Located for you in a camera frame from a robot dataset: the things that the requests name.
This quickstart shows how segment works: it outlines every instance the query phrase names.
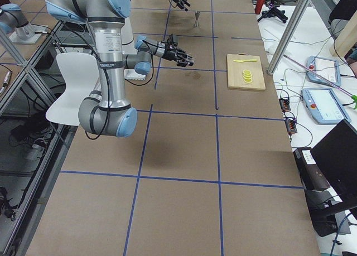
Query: blue cable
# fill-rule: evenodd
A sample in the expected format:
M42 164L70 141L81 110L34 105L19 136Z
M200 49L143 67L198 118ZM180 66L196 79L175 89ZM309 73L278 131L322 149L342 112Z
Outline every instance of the blue cable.
M337 243L337 237L338 237L339 234L340 234L340 230L341 230L341 228L342 228L342 225L344 224L345 220L347 220L348 216L350 216L351 214L352 214L352 213L347 214L347 215L343 218L343 220L341 221L341 223L340 223L340 225L339 225L339 228L338 228L338 230L337 230L337 233L336 233L336 237L335 237L335 239L334 239L334 241L333 241L334 243L333 243L332 248L331 248L330 256L332 256L333 253L334 253L335 244Z

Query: cutting board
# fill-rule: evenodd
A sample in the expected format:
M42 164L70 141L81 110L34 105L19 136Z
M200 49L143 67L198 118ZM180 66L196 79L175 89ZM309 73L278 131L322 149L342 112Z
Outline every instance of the cutting board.
M257 59L257 62L234 62L234 59ZM241 90L265 90L262 63L259 56L227 54L228 88ZM252 73L252 82L243 80L243 70Z

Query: blue and white device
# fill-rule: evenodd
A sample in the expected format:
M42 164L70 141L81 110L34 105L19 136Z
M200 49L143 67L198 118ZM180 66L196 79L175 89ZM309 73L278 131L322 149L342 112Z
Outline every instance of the blue and white device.
M307 109L318 124L338 124L351 118L331 88L303 89L301 91Z
M316 71L317 74L323 76L325 79L330 80L338 87L341 86L340 68L339 68L339 62L337 60L310 56L307 59L306 66L309 67L311 70ZM318 78L317 76L315 76L310 72L307 73L307 77L311 82L330 86L326 81Z

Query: tripod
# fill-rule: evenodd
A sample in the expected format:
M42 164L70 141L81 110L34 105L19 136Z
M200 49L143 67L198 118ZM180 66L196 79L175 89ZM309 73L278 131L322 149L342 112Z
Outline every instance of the tripod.
M274 6L275 0L271 0L268 6L269 11L262 12L262 16L258 19L258 23L264 18L278 17L283 23L286 23L288 17L285 16L285 11L279 10L276 6Z

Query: black monitor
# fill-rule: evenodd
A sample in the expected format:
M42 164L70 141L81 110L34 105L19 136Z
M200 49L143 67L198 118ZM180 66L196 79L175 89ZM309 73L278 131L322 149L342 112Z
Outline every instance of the black monitor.
M341 203L310 211L311 218L322 219L350 210L357 218L357 131L347 120L337 124L311 154Z

